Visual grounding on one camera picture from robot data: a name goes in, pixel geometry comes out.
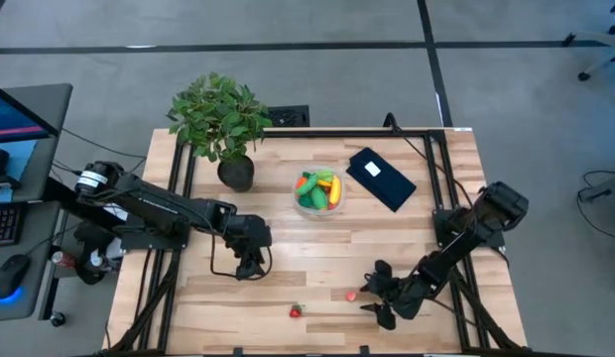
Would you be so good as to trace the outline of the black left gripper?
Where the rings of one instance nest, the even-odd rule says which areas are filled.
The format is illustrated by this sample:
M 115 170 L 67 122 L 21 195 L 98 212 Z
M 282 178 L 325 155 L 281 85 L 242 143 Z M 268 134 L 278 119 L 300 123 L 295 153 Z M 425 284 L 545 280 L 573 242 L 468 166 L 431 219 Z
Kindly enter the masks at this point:
M 230 215 L 221 228 L 222 238 L 227 248 L 236 258 L 248 260 L 241 262 L 235 272 L 238 281 L 266 275 L 262 265 L 265 263 L 262 249 L 272 245 L 270 227 L 258 215 Z

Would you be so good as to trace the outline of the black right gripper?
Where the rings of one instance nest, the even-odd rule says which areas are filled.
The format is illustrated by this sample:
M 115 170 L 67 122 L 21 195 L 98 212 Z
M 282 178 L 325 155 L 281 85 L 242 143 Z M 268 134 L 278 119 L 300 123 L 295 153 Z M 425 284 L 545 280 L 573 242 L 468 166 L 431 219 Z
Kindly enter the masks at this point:
M 412 320 L 421 309 L 428 294 L 428 284 L 418 276 L 394 278 L 392 266 L 384 260 L 374 263 L 374 272 L 364 275 L 363 293 L 384 294 L 382 303 L 361 305 L 362 310 L 373 312 L 379 326 L 387 330 L 396 328 L 396 318 L 392 309 L 402 318 Z

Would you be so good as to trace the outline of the green toy avocado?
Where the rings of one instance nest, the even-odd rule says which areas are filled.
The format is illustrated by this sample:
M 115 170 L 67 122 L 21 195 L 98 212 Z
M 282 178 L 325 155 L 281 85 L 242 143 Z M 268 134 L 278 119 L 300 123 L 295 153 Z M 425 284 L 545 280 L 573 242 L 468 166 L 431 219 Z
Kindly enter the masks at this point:
M 313 206 L 318 210 L 327 210 L 329 201 L 327 194 L 317 185 L 310 191 Z

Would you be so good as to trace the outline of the green toy pea pod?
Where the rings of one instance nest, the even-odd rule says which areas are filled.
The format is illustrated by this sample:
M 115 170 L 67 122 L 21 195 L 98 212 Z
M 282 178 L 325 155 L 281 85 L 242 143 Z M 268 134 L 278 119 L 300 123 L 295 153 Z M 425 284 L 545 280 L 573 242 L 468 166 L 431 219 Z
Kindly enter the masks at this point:
M 305 178 L 305 181 L 297 187 L 296 194 L 297 195 L 305 195 L 311 192 L 311 190 L 317 184 L 317 175 L 312 174 L 308 178 Z

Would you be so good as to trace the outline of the clear plastic tupperware container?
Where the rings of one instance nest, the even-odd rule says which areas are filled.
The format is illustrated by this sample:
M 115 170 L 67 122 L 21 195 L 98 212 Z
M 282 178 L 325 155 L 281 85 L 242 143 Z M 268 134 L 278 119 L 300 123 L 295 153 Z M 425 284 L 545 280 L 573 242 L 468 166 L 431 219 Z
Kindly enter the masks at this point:
M 301 177 L 306 177 L 308 178 L 310 175 L 315 174 L 317 171 L 320 170 L 328 170 L 328 171 L 332 171 L 334 176 L 338 176 L 340 178 L 341 181 L 341 185 L 342 185 L 342 193 L 341 193 L 341 197 L 339 200 L 339 203 L 337 205 L 335 205 L 335 208 L 333 210 L 318 210 L 315 207 L 314 208 L 304 208 L 302 206 L 300 206 L 298 204 L 298 197 L 299 195 L 296 194 L 296 184 L 297 181 L 299 180 L 299 178 Z M 328 201 L 329 201 L 329 192 L 330 192 L 330 187 L 321 187 L 319 186 L 328 196 Z M 307 215 L 313 215 L 313 216 L 327 216 L 327 215 L 333 215 L 336 212 L 340 211 L 342 209 L 342 204 L 344 202 L 344 198 L 345 198 L 345 193 L 346 193 L 346 187 L 345 187 L 345 182 L 344 182 L 344 177 L 343 174 L 341 174 L 339 171 L 335 170 L 334 168 L 331 167 L 327 167 L 327 166 L 308 166 L 305 167 L 303 169 L 301 169 L 298 173 L 297 178 L 295 179 L 295 182 L 292 185 L 292 199 L 293 199 L 293 203 L 295 204 L 295 207 L 297 208 L 297 210 L 299 210 L 300 212 L 307 214 Z

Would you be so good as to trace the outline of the dark blue cloth, white label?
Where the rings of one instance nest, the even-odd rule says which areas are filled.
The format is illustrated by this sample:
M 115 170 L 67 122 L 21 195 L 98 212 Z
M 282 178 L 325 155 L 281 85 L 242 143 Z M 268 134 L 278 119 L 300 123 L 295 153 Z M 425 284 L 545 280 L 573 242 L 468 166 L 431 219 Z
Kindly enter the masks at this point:
M 371 148 L 363 148 L 349 159 L 346 172 L 397 212 L 417 187 Z

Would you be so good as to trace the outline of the black floor outlet box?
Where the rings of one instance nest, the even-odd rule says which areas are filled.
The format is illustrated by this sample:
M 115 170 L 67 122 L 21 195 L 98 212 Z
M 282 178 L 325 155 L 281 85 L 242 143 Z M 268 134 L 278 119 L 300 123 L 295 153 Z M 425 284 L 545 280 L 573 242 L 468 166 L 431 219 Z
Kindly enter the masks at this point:
M 307 105 L 269 107 L 267 117 L 274 127 L 309 127 Z

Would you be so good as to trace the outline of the green potted plant, black pot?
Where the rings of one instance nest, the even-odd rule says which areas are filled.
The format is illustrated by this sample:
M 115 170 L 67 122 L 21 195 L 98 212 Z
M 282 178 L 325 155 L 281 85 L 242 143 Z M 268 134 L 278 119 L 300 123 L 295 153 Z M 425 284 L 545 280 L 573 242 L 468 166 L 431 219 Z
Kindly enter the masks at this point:
M 196 157 L 217 164 L 220 181 L 237 192 L 249 190 L 255 168 L 248 157 L 273 126 L 268 108 L 245 84 L 212 72 L 173 97 L 166 114 L 170 133 L 192 147 Z

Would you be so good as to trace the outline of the red soda can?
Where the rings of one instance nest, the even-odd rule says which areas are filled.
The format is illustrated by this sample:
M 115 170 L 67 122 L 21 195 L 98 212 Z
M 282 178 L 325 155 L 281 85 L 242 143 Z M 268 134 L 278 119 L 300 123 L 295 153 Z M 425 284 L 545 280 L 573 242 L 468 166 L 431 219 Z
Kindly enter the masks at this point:
M 75 256 L 62 250 L 55 251 L 51 256 L 51 261 L 57 266 L 68 269 L 74 269 L 76 265 Z

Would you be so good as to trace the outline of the grey desk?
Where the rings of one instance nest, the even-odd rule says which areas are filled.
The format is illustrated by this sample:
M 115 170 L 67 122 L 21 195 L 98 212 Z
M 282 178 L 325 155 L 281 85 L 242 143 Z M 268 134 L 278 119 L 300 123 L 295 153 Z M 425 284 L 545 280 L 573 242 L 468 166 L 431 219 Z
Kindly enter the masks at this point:
M 50 238 L 56 232 L 60 211 L 58 202 L 29 204 L 19 243 L 0 247 L 0 267 L 17 254 L 27 254 L 30 258 L 30 267 L 16 292 L 0 299 L 0 321 L 27 318 L 34 312 L 48 261 Z

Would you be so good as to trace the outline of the black computer mouse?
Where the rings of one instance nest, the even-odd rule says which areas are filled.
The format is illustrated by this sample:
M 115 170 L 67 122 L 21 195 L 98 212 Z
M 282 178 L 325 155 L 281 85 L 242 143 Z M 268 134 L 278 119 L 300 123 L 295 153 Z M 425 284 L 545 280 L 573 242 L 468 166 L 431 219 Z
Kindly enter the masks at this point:
M 25 254 L 9 257 L 0 267 L 0 299 L 10 298 L 21 285 L 31 260 Z

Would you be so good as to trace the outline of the black keyboard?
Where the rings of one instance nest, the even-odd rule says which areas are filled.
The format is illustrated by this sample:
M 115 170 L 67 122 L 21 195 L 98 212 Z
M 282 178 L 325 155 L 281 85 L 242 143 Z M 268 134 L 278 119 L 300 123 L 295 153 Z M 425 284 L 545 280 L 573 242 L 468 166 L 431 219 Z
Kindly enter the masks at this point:
M 24 211 L 23 203 L 0 204 L 0 247 L 18 243 Z

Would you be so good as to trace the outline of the computer monitor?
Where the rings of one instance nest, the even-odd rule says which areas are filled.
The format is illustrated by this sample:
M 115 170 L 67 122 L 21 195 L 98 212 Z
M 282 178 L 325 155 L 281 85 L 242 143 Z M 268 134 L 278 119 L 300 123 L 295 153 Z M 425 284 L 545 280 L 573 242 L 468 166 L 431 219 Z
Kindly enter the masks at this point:
M 0 203 L 42 201 L 61 138 L 73 86 L 68 83 L 0 88 L 0 149 L 7 174 L 21 187 L 0 189 Z

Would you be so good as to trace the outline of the office chair base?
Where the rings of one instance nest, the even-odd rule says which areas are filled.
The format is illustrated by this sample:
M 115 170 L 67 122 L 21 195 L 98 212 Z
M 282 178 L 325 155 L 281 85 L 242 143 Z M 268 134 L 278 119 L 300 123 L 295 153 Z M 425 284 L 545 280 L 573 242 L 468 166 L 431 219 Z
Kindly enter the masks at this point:
M 615 16 L 615 4 L 610 10 L 610 13 Z M 573 42 L 593 42 L 600 45 L 605 45 L 612 49 L 612 53 L 607 56 L 606 59 L 603 59 L 600 62 L 597 62 L 585 70 L 582 70 L 578 75 L 577 79 L 579 81 L 588 80 L 594 72 L 599 70 L 600 68 L 615 62 L 615 25 L 612 25 L 606 33 L 592 33 L 592 32 L 580 32 L 580 33 L 569 33 L 564 40 L 561 42 L 561 45 L 564 48 L 569 47 Z

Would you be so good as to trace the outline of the black aluminium table frame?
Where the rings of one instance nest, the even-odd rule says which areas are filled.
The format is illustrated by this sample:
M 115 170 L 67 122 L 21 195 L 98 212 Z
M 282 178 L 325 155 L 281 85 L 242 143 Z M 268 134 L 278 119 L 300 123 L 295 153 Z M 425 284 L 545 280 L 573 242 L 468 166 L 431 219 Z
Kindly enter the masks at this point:
M 307 215 L 295 207 L 292 185 L 301 169 L 327 166 L 344 174 L 351 156 L 371 148 L 417 187 L 389 210 L 352 178 L 342 209 Z M 231 278 L 236 262 L 221 242 L 193 233 L 180 258 L 175 287 L 159 303 L 134 350 L 168 355 L 457 353 L 489 347 L 466 299 L 453 287 L 425 301 L 413 320 L 381 328 L 361 305 L 360 288 L 377 260 L 408 273 L 435 246 L 432 215 L 474 198 L 485 183 L 473 133 L 467 129 L 273 129 L 250 149 L 251 190 L 224 186 L 214 163 L 196 158 L 165 129 L 153 133 L 144 179 L 189 197 L 217 198 L 260 215 L 273 234 L 273 268 L 256 282 Z M 356 292 L 356 300 L 346 294 Z M 293 304 L 304 314 L 289 316 Z

